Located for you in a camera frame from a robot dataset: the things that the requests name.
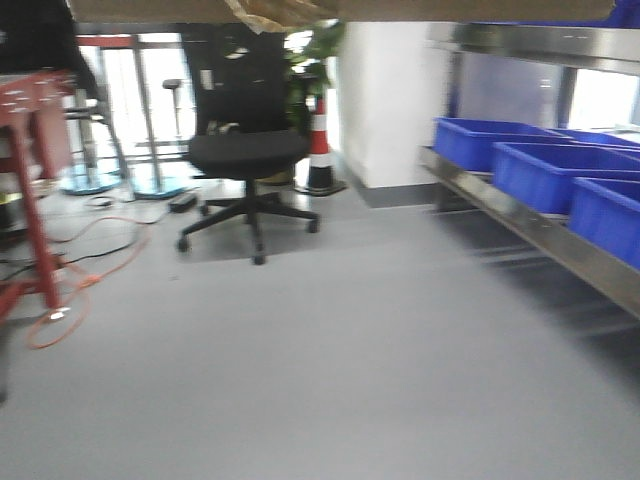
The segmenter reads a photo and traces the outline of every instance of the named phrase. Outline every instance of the blue round base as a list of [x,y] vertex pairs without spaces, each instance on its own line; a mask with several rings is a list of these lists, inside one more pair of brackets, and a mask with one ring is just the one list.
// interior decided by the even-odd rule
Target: blue round base
[[68,169],[60,181],[60,191],[67,195],[95,195],[117,187],[118,175],[100,171],[88,172],[84,166]]
[[136,175],[131,179],[133,196],[137,200],[162,200],[180,195],[187,188],[184,179],[177,177],[163,177],[159,183],[153,176]]

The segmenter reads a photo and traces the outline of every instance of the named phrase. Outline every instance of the orange and white traffic cone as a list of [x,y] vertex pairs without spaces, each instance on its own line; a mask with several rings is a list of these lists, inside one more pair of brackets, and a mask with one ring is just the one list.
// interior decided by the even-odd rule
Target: orange and white traffic cone
[[327,142],[327,116],[324,98],[316,97],[316,109],[311,125],[311,148],[309,150],[309,175],[305,185],[296,185],[296,191],[326,197],[347,188],[345,182],[333,176],[333,156]]

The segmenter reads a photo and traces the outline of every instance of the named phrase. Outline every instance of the metal shelf rail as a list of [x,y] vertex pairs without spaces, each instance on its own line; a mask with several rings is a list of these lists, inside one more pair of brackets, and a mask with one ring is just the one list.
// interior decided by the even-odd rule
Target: metal shelf rail
[[571,232],[557,219],[530,209],[510,195],[423,147],[422,165],[440,183],[537,247],[582,280],[640,318],[640,271]]
[[454,52],[640,75],[639,37],[638,30],[617,28],[439,22],[428,40]]
[[[465,52],[640,76],[639,39],[638,30],[453,22],[433,24],[428,37],[433,47],[454,54],[452,88],[459,75],[459,54]],[[420,158],[439,180],[443,201],[448,191],[459,195],[640,318],[640,271],[574,234],[557,218],[493,187],[486,176],[466,171],[427,147]]]

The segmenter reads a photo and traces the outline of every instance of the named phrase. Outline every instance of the black cable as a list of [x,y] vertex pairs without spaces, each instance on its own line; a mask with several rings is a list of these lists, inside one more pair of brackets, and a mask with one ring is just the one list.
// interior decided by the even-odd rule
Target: black cable
[[142,225],[155,225],[156,223],[160,223],[160,221],[166,217],[167,215],[169,215],[169,211],[164,212],[162,215],[160,215],[158,218],[156,218],[155,220],[152,220],[150,222],[138,222],[141,223]]
[[27,270],[31,270],[32,268],[35,268],[35,264],[33,265],[25,265],[22,268],[19,268],[18,270],[16,270],[15,272],[10,273],[9,275],[7,275],[6,277],[4,277],[2,279],[3,282],[7,282],[9,280],[11,280],[13,277],[17,277],[18,275],[20,275],[21,273],[26,272]]
[[84,203],[84,205],[85,207],[92,208],[111,208],[116,202],[116,197],[112,197],[110,195],[98,195],[96,197],[91,197]]
[[93,254],[90,254],[90,255],[85,255],[83,257],[76,258],[74,260],[67,260],[64,263],[65,264],[76,263],[76,262],[79,262],[81,260],[86,260],[88,258],[106,257],[107,255],[111,255],[112,253],[117,253],[117,252],[121,252],[122,250],[126,250],[127,248],[131,247],[132,245],[135,245],[135,243],[137,241],[138,241],[138,230],[135,230],[133,238],[131,240],[129,240],[125,245],[122,245],[122,246],[116,247],[116,248],[112,248],[111,250],[107,250],[106,252],[93,253]]

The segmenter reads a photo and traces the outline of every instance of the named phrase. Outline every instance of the red metal stand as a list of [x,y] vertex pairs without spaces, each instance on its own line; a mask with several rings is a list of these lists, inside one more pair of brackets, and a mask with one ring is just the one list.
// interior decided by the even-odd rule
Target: red metal stand
[[36,262],[37,277],[0,283],[0,320],[20,295],[42,293],[47,307],[60,306],[54,279],[55,266],[37,209],[29,178],[29,139],[42,167],[42,178],[55,178],[71,159],[62,97],[71,93],[65,72],[41,71],[24,75],[0,75],[0,129],[9,140],[11,157],[0,161],[0,172],[15,173],[23,198],[28,239]]

